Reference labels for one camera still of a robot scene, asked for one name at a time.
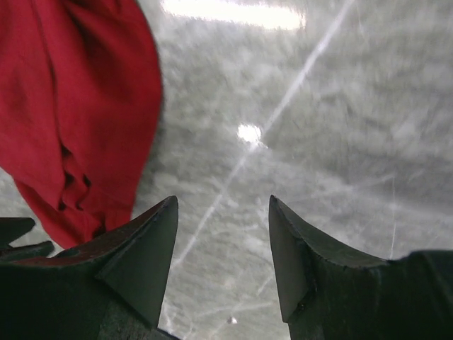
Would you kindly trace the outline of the red t-shirt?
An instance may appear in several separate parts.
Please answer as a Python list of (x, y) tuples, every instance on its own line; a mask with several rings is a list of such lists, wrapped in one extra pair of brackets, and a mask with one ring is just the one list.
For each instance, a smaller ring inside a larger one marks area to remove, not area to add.
[(130, 220), (162, 98), (136, 1), (1, 2), (1, 168), (61, 247)]

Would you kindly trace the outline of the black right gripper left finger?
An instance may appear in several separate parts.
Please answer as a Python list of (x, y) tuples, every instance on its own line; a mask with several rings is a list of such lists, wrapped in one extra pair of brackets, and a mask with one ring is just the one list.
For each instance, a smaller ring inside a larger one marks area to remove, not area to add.
[(159, 317), (178, 229), (170, 196), (127, 224), (55, 253), (13, 246), (29, 217), (1, 219), (2, 339), (169, 339)]

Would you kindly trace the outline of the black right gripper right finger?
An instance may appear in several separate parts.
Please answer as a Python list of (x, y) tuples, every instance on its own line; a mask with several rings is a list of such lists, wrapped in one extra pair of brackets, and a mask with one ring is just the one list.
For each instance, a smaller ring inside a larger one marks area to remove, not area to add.
[(269, 235), (282, 320), (292, 339), (451, 339), (452, 252), (366, 254), (275, 196)]

